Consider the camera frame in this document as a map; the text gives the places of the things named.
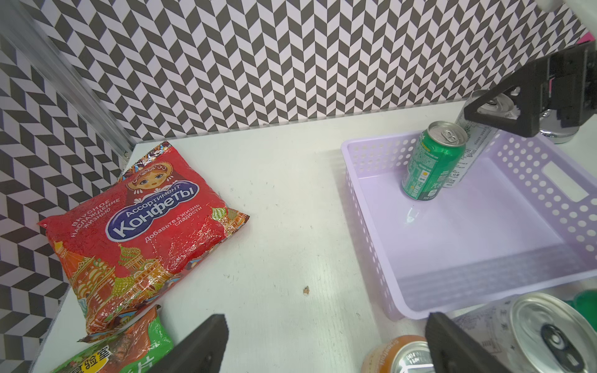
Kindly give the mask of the silver tall can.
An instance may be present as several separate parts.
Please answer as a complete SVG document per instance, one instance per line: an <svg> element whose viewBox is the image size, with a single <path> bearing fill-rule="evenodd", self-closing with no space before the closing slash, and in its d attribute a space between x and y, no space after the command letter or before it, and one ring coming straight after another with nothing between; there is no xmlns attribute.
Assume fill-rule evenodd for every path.
<svg viewBox="0 0 597 373"><path fill-rule="evenodd" d="M453 321L512 372L596 371L596 332L552 295L509 297Z"/></svg>

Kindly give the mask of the white patterned can back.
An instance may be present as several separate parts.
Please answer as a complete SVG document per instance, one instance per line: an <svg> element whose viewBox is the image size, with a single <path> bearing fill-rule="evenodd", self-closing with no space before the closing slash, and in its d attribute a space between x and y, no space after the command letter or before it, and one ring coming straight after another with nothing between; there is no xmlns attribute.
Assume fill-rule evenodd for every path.
<svg viewBox="0 0 597 373"><path fill-rule="evenodd" d="M463 109L456 119L456 124L467 133L468 142L466 143L463 157L460 159L451 175L447 178L443 186L444 188L452 188L463 180L471 166L476 162L477 158L483 153L498 132L497 128L478 124L477 122L469 121L465 118L464 109L486 92L487 90L474 91L465 102ZM494 99L490 99L487 104L481 106L478 112L513 119L515 117L515 104L505 94L501 93Z"/></svg>

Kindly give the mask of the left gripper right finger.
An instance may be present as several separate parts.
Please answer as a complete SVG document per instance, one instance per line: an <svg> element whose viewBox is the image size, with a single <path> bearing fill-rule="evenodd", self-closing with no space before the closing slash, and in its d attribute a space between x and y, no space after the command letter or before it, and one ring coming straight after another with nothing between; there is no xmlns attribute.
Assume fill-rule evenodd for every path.
<svg viewBox="0 0 597 373"><path fill-rule="evenodd" d="M429 314L424 337L437 373L510 373L442 312Z"/></svg>

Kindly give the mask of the lilac plastic basket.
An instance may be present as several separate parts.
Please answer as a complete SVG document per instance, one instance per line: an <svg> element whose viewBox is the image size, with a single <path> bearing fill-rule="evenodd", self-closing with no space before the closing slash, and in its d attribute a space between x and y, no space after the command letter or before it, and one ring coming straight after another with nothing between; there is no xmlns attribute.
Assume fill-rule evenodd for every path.
<svg viewBox="0 0 597 373"><path fill-rule="evenodd" d="M401 187L418 132L346 141L346 180L387 316L423 319L596 274L596 180L543 136L499 132L430 201Z"/></svg>

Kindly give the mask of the orange can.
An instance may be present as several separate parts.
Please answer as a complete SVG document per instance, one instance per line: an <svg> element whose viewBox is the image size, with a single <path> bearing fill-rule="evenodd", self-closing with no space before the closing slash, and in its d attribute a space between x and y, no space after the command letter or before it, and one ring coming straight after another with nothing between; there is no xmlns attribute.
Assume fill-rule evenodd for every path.
<svg viewBox="0 0 597 373"><path fill-rule="evenodd" d="M379 345L365 358L362 373L435 373L424 337L404 335Z"/></svg>

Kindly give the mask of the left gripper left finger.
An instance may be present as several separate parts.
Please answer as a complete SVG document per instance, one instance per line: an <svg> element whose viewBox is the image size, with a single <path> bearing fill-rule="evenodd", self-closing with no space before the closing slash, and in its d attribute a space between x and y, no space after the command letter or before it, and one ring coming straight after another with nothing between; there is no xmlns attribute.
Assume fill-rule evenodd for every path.
<svg viewBox="0 0 597 373"><path fill-rule="evenodd" d="M219 373L229 340L224 314L213 314L190 333L150 373Z"/></svg>

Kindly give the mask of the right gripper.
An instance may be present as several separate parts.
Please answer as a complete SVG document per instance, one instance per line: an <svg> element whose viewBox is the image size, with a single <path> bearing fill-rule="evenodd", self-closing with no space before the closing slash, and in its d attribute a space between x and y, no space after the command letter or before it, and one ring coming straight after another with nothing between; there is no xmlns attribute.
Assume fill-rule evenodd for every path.
<svg viewBox="0 0 597 373"><path fill-rule="evenodd" d="M524 138L546 128L581 127L596 114L596 42L587 41L530 62L463 109L464 118Z"/></svg>

